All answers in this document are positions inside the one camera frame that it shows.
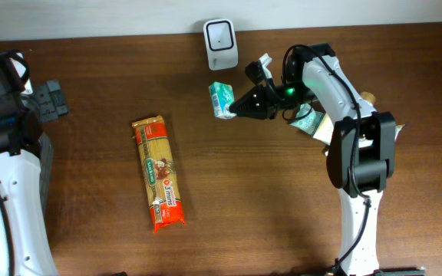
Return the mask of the teal wet wipes pack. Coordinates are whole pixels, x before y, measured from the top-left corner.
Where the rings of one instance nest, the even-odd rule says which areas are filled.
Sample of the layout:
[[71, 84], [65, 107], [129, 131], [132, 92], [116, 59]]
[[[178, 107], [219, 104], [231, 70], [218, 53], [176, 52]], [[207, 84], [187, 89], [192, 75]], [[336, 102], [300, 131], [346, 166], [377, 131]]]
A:
[[321, 123], [323, 116], [324, 114], [322, 112], [316, 111], [309, 103], [304, 103], [300, 106], [295, 120], [289, 125], [313, 136]]

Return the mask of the pale yellow snack package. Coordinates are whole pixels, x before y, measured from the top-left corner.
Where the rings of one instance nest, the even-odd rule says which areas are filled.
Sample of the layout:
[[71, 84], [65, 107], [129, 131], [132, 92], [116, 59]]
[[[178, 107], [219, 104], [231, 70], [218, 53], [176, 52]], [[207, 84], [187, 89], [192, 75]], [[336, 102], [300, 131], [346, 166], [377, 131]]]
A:
[[[333, 130], [334, 125], [332, 124], [328, 114], [325, 114], [312, 137], [329, 146], [332, 140]], [[370, 146], [372, 142], [373, 140], [367, 140], [366, 138], [362, 137], [359, 139], [359, 147], [362, 148]]]

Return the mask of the white cream tube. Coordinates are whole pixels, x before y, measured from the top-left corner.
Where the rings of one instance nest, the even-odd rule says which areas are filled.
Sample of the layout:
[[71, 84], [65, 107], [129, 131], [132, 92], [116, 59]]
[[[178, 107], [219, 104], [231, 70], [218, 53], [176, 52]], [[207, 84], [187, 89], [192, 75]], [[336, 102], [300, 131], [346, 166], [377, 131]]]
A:
[[375, 102], [376, 102], [376, 97], [375, 95], [373, 95], [372, 93], [363, 91], [360, 93], [361, 99], [363, 101], [365, 101], [368, 105], [370, 106], [374, 106]]

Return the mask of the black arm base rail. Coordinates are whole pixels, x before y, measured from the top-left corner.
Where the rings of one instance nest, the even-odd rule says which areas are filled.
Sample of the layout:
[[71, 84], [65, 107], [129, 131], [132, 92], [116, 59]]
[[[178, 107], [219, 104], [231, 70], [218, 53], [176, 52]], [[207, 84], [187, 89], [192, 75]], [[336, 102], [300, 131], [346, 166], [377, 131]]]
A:
[[373, 276], [426, 276], [424, 269], [418, 268], [393, 268], [375, 270]]

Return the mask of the small teal tissue pack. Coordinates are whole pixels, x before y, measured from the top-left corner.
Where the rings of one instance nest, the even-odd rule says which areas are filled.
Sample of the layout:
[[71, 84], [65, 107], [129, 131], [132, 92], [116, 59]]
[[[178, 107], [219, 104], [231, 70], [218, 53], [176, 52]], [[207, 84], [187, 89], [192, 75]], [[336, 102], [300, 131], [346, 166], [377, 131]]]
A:
[[229, 120], [236, 115], [229, 111], [229, 106], [235, 102], [233, 88], [231, 85], [214, 82], [209, 86], [214, 117]]

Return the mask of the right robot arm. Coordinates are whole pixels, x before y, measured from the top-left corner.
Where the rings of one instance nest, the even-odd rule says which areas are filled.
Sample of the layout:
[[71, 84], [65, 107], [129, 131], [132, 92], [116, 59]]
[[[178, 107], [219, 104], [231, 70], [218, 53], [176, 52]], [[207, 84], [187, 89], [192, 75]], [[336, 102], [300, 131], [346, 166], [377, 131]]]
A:
[[333, 125], [326, 168], [341, 203], [341, 247], [327, 275], [377, 275], [380, 201], [394, 173], [396, 122], [354, 89], [327, 43], [291, 46], [276, 85], [267, 54], [246, 66], [254, 88], [229, 107], [238, 117], [274, 119], [316, 99]]

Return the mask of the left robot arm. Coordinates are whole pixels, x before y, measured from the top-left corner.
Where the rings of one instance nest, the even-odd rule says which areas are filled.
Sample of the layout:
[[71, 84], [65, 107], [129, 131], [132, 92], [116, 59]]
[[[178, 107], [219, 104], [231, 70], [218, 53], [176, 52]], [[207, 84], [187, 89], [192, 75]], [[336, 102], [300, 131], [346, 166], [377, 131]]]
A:
[[42, 126], [68, 112], [57, 80], [33, 87], [23, 53], [0, 53], [0, 275], [58, 274], [45, 227], [54, 148]]

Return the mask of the orange spaghetti package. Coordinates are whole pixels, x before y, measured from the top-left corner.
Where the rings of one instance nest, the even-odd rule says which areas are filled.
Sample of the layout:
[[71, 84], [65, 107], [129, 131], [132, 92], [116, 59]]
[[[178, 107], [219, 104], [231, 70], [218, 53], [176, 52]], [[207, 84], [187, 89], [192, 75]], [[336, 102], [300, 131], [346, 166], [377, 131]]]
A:
[[159, 115], [133, 122], [154, 232], [185, 223], [167, 125]]

